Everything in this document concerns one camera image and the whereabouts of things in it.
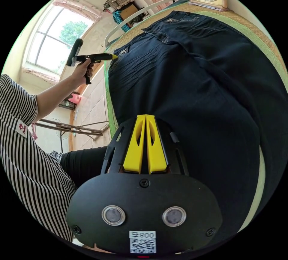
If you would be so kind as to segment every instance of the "basket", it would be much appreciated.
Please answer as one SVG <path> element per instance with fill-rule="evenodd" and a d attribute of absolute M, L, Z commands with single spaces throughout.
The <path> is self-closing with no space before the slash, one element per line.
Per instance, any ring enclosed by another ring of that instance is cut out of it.
<path fill-rule="evenodd" d="M 114 11 L 121 9 L 123 6 L 130 2 L 134 2 L 134 0 L 107 0 L 103 6 L 105 10 L 113 13 Z"/>

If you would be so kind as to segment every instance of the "dark blue jeans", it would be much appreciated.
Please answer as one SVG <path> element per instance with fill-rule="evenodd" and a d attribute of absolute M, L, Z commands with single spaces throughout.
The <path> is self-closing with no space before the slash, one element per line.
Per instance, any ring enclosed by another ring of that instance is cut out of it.
<path fill-rule="evenodd" d="M 273 65 L 244 35 L 207 16 L 173 11 L 114 53 L 109 90 L 118 123 L 139 114 L 178 135 L 189 174 L 215 194 L 223 225 L 212 243 L 235 234 L 250 209 L 259 173 L 267 203 L 288 160 L 288 95 Z"/>

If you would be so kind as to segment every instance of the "hand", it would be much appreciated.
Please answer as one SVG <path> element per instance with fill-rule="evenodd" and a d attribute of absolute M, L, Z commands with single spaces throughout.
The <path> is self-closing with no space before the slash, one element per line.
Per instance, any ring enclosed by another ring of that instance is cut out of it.
<path fill-rule="evenodd" d="M 85 62 L 80 63 L 76 66 L 71 77 L 80 86 L 86 83 L 86 78 L 84 75 L 87 73 L 88 77 L 92 77 L 92 72 L 93 63 L 91 63 L 91 59 L 87 59 Z"/>

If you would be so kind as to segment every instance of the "tree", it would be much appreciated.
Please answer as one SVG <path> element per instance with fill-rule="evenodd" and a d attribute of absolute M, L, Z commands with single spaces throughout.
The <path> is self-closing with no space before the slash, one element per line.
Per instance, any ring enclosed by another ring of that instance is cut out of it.
<path fill-rule="evenodd" d="M 77 38 L 84 33 L 88 25 L 82 21 L 80 22 L 68 22 L 63 26 L 60 32 L 59 39 L 71 46 L 75 43 Z"/>

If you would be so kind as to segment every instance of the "black and white striped shirt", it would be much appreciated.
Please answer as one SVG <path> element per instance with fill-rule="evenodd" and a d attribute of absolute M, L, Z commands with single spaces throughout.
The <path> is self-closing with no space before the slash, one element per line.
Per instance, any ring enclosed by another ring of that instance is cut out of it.
<path fill-rule="evenodd" d="M 8 75 L 0 76 L 0 158 L 21 202 L 46 229 L 73 240 L 66 223 L 68 205 L 76 191 L 57 153 L 47 154 L 34 142 L 28 127 L 38 113 L 29 95 Z"/>

